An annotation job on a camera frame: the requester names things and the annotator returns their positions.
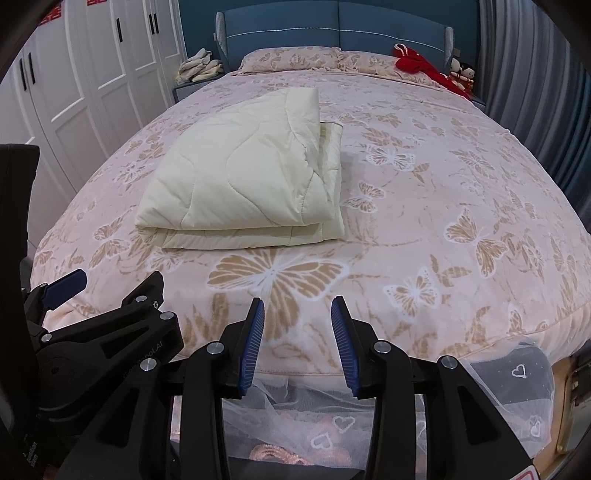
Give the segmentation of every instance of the gray curtain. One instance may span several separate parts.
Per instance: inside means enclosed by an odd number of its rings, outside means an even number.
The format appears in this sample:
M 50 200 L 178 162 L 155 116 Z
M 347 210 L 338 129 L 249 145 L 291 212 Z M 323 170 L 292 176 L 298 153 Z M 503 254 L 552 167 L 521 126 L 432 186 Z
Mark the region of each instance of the gray curtain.
M 591 77 L 532 0 L 479 0 L 476 94 L 591 227 Z

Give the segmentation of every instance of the blue gripper pad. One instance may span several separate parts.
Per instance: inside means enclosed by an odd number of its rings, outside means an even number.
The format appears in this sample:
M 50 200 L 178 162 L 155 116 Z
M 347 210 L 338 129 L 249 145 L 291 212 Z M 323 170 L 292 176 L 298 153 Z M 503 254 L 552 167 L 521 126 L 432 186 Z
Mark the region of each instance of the blue gripper pad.
M 241 395 L 246 395 L 246 391 L 252 385 L 252 378 L 255 374 L 256 358 L 258 357 L 259 347 L 261 346 L 262 331 L 265 326 L 265 304 L 259 300 L 256 306 L 254 319 L 251 324 L 251 330 L 246 339 L 244 352 L 240 358 L 240 379 L 238 388 Z
M 347 386 L 353 392 L 353 396 L 356 397 L 361 388 L 359 383 L 359 362 L 355 355 L 355 349 L 353 348 L 353 342 L 351 341 L 349 330 L 343 318 L 343 313 L 336 299 L 332 302 L 330 320 L 333 331 L 335 332 L 336 345 L 339 348 L 340 363 L 343 366 Z
M 86 288 L 84 270 L 74 270 L 65 277 L 48 285 L 43 295 L 43 306 L 47 310 L 55 310 Z

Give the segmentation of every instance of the stuffed toy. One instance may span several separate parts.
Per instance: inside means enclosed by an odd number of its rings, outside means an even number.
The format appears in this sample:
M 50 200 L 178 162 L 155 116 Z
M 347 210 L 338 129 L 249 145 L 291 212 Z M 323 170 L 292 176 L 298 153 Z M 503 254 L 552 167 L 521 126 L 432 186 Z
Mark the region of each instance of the stuffed toy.
M 464 89 L 458 87 L 446 75 L 442 74 L 433 65 L 431 65 L 425 57 L 417 51 L 407 47 L 402 43 L 396 43 L 392 49 L 394 57 L 398 58 L 395 63 L 396 68 L 407 73 L 423 72 L 431 80 L 435 80 L 438 84 L 444 86 L 449 91 L 456 93 L 467 100 L 470 100 L 470 94 Z
M 447 77 L 462 91 L 472 92 L 474 89 L 475 71 L 467 63 L 460 63 L 458 59 L 452 59 L 452 67 Z

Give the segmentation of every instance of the red cloth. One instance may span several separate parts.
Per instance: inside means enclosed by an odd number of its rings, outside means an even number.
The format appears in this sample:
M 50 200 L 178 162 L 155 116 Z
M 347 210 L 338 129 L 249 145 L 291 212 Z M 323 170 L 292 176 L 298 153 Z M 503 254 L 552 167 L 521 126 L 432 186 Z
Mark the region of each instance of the red cloth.
M 435 80 L 439 85 L 443 85 L 447 90 L 457 93 L 462 97 L 471 100 L 470 94 L 458 88 L 445 75 L 441 74 L 433 65 L 431 65 L 425 57 L 420 53 L 408 48 L 406 45 L 397 43 L 392 49 L 392 53 L 399 60 L 396 61 L 396 67 L 407 73 L 423 72 L 432 80 Z

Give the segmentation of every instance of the blue wall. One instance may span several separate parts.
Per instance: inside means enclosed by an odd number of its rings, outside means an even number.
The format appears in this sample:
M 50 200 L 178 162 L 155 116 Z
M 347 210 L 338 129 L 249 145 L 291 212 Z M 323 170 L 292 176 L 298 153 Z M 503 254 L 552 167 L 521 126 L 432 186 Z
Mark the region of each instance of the blue wall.
M 266 4 L 276 0 L 178 0 L 183 23 L 187 54 L 194 55 L 201 47 L 217 57 L 213 40 L 216 12 L 247 5 Z M 453 27 L 460 60 L 476 66 L 480 22 L 478 0 L 351 0 L 354 3 L 377 5 L 400 10 Z

